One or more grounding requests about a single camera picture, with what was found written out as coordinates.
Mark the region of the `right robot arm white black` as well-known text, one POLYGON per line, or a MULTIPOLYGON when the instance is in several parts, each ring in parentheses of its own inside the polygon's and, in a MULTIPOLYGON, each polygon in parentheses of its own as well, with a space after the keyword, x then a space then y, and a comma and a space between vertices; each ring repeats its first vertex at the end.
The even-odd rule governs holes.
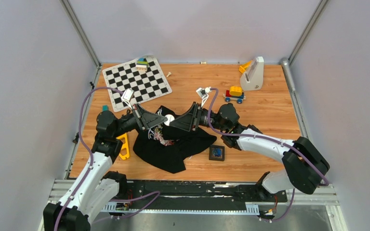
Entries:
POLYGON ((297 189, 313 194, 318 186, 326 185, 329 163, 306 137, 284 140, 264 135, 253 125, 243 126, 232 103, 223 104, 217 113, 193 103, 183 115, 166 114, 165 124, 185 131, 196 131, 200 126, 221 134, 229 148, 262 154, 283 164, 278 172, 266 172, 256 187, 257 197, 268 201, 279 191, 297 189))

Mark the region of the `black square frame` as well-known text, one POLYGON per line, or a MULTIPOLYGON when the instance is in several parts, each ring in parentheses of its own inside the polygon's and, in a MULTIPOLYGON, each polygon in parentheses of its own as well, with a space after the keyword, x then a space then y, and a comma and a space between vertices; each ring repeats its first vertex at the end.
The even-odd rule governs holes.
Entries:
POLYGON ((209 148, 209 160, 224 161, 225 147, 220 145, 211 145, 209 148))

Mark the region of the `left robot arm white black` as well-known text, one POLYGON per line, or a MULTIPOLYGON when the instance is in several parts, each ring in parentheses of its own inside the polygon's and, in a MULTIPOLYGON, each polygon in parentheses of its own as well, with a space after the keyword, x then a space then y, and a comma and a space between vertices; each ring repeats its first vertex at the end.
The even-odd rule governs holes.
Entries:
POLYGON ((46 231, 89 231, 92 223, 113 198, 128 194, 124 174, 109 169, 116 161, 123 142, 119 136, 132 131, 146 131, 169 119, 134 104, 130 113, 116 118, 111 111, 97 116, 97 134, 89 159, 70 189, 56 203, 48 203, 43 211, 46 231))

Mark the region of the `black printed t-shirt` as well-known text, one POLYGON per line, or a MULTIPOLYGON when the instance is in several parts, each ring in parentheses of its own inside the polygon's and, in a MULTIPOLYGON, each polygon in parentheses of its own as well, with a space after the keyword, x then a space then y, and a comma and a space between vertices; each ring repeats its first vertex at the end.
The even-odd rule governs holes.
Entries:
POLYGON ((170 173, 186 170, 184 160, 208 149, 216 136, 203 129, 184 131, 165 124, 139 131, 133 151, 143 161, 170 173))

